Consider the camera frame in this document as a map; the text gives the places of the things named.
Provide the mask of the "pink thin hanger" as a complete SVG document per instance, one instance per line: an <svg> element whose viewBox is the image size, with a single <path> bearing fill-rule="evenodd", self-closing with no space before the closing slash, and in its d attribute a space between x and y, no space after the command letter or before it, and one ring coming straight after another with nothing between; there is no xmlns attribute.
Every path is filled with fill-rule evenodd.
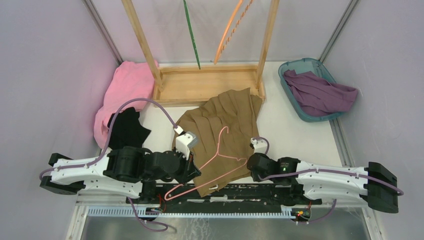
<svg viewBox="0 0 424 240"><path fill-rule="evenodd" d="M241 169L242 167L244 167L244 166L246 166L247 165L247 162L248 162L248 159L247 158L237 158L237 157L234 157L234 156L229 156L229 155L224 155L224 154L221 154L220 153L220 146L221 146L221 139L222 139L222 134L223 134L223 132L224 131L226 131L226 133L228 134L229 133L229 127L228 126L224 126L221 130L220 130L220 132L219 132L219 135L218 135L218 142L217 142L217 145L216 145L216 152L215 152L215 154L206 162L206 163L204 163L199 169L201 170L201 169L203 169L204 167L206 167L212 160L214 160L214 159L216 159L217 157L222 157L222 158L226 158L226 159L230 159L230 160L235 160L236 162L240 162L240 161L242 161L242 160L244 160L244 163L242 164L242 165L240 165L240 166L238 166L238 167L236 167L236 168L234 168L233 170L230 170L230 171L228 171L228 172L226 172L226 173L224 173L224 174L222 174L222 175L220 175L219 177L216 177L215 179L213 179L213 180L210 180L210 181L208 181L208 182L206 182L206 183L203 183L203 184L201 184L201 185L198 185L198 186L195 186L195 187L193 187L193 188L191 188L191 189L189 189L189 190L186 190L186 191L184 191L184 192L182 192L182 193L178 193L178 194L176 194L176 195L172 195L172 192L173 191L175 191L176 189L178 189L178 188L180 188L180 187L182 187L183 186L183 184L182 183L180 183L180 184L178 184L177 186L175 186L175 187L173 187L172 189L170 189L168 192L166 192L165 193L165 195L164 195L164 200L165 201L170 201L170 200L173 200L173 199L176 199L176 198L178 198L178 197L181 197L181 196L183 196L183 195L186 195L186 194L188 194L188 193L191 193L191 192L193 192L193 191L195 191L195 190L197 190L197 189L199 189L199 188L202 188L202 187L205 187L205 186L207 186L207 185L209 185L210 183L213 183L213 182L215 182L215 181L217 181L217 180L220 180L221 178L223 178L223 177L225 177L225 176L227 176L227 175L229 175L229 174L231 174L231 173L233 173L233 172L235 172L236 170L238 170L238 169Z"/></svg>

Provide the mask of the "tan brown pleated skirt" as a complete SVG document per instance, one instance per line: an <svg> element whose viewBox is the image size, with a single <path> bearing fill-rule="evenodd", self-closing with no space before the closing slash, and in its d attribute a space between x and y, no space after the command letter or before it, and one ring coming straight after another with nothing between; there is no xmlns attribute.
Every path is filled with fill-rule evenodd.
<svg viewBox="0 0 424 240"><path fill-rule="evenodd" d="M178 120L177 125L183 130L192 132L198 137L198 143L191 149L194 153L194 164L201 171L201 176L193 179L199 186L219 177L245 161L237 162L228 158L217 157L203 169L216 152L219 132L228 126L229 133L224 131L221 136L220 153L223 155L247 158L254 153L251 148L251 138L258 137L257 119L263 100L250 93L250 89L228 90L210 98L204 105L187 110ZM229 175L197 189L204 197L218 191L232 181L250 176L247 165Z"/></svg>

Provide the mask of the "orange wavy hanger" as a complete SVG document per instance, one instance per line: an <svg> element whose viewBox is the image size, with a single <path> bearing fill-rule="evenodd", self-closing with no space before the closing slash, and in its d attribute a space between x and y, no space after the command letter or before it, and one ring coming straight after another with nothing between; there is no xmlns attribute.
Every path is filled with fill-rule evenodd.
<svg viewBox="0 0 424 240"><path fill-rule="evenodd" d="M239 0L236 6L234 7L231 16L229 17L224 32L221 36L219 45L217 47L213 64L216 65L220 60L222 53L226 49L228 43L231 41L234 33L236 32L238 26L240 25L242 19L247 14L247 11L250 9L254 0Z"/></svg>

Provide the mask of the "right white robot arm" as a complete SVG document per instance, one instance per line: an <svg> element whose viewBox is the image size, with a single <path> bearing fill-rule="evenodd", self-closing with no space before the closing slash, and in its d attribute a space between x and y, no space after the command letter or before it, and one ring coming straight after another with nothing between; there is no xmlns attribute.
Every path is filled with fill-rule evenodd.
<svg viewBox="0 0 424 240"><path fill-rule="evenodd" d="M289 187L289 199L295 204L333 199L366 202L373 210L397 214L397 177L378 162L365 167L335 167L319 165L293 157L273 160L263 153L254 153L247 161L247 169L255 182L271 181Z"/></svg>

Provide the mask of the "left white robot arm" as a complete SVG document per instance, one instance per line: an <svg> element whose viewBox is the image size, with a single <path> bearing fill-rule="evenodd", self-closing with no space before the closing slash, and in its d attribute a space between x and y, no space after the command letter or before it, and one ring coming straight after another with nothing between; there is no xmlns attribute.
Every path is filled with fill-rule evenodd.
<svg viewBox="0 0 424 240"><path fill-rule="evenodd" d="M201 175L194 154L184 155L176 149L152 152L126 146L111 150L98 162L88 165L93 161L93 158L74 160L53 153L49 160L53 171L43 175L39 186L59 195L93 191L149 204L158 195L158 180L166 183L175 180L184 185Z"/></svg>

